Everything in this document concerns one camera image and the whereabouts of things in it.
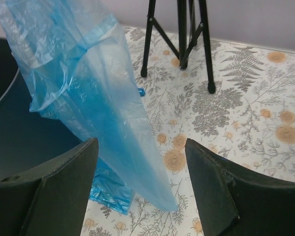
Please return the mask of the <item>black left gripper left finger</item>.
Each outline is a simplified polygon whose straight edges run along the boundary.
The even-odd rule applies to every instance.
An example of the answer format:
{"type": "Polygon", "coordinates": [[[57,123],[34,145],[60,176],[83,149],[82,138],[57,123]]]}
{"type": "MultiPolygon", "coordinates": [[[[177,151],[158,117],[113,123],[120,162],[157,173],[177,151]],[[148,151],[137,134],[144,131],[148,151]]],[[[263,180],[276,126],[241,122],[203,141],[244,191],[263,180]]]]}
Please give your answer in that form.
{"type": "Polygon", "coordinates": [[[91,138],[0,181],[0,236],[78,236],[98,159],[91,138]]]}

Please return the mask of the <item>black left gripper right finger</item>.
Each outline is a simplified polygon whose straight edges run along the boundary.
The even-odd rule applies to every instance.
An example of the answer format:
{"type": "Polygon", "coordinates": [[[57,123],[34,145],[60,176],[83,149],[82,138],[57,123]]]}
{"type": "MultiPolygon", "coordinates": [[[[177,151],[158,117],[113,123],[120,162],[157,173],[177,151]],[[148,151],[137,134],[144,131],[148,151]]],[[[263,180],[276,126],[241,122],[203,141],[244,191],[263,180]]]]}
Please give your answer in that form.
{"type": "Polygon", "coordinates": [[[192,139],[185,154],[206,236],[295,236],[295,182],[245,168],[192,139]]]}

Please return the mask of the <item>blue plastic trash bag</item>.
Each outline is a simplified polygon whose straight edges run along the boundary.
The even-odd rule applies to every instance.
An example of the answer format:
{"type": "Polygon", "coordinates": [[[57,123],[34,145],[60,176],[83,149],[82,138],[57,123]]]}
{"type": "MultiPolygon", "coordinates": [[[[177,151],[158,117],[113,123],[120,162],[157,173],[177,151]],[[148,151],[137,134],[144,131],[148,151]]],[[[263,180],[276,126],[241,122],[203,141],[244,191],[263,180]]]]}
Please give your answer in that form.
{"type": "Polygon", "coordinates": [[[123,27],[99,0],[0,0],[0,24],[31,112],[97,138],[89,199],[127,214],[135,193],[163,211],[176,199],[143,106],[123,27]]]}

